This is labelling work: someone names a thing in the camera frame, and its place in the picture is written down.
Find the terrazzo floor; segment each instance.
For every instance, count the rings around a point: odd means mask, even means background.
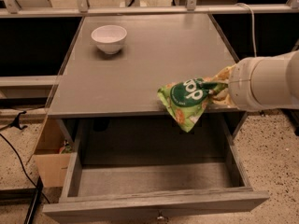
[[[2,117],[0,127],[4,126],[9,119],[5,120]],[[41,129],[41,121],[42,119],[24,119],[28,125],[27,129],[19,131],[11,128],[1,132],[19,151],[25,168],[34,181],[37,181],[37,170],[34,160],[29,159]],[[294,127],[289,119],[281,111],[273,110],[266,111],[265,116],[250,114],[235,138],[235,145],[251,185],[256,190],[267,190],[270,194],[268,201],[249,213],[173,217],[168,223],[299,223],[299,137],[295,136],[293,131]],[[22,173],[15,154],[2,139],[0,148],[0,189],[32,187]],[[44,189],[44,193],[52,203],[57,203],[61,189]],[[42,213],[44,203],[45,200],[42,199],[42,204],[37,208],[34,223],[56,223]],[[18,204],[0,202],[0,223],[23,223],[28,207],[29,203],[24,202]],[[156,224],[157,221],[96,223]]]

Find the bowl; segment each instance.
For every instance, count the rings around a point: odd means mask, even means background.
[[[95,45],[106,54],[115,54],[123,48],[127,31],[116,25],[100,26],[92,32]]]

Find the chip bag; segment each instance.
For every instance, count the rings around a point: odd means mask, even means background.
[[[179,127],[189,132],[209,104],[230,103],[228,78],[233,66],[225,67],[213,78],[195,78],[171,83],[158,90],[158,97]]]

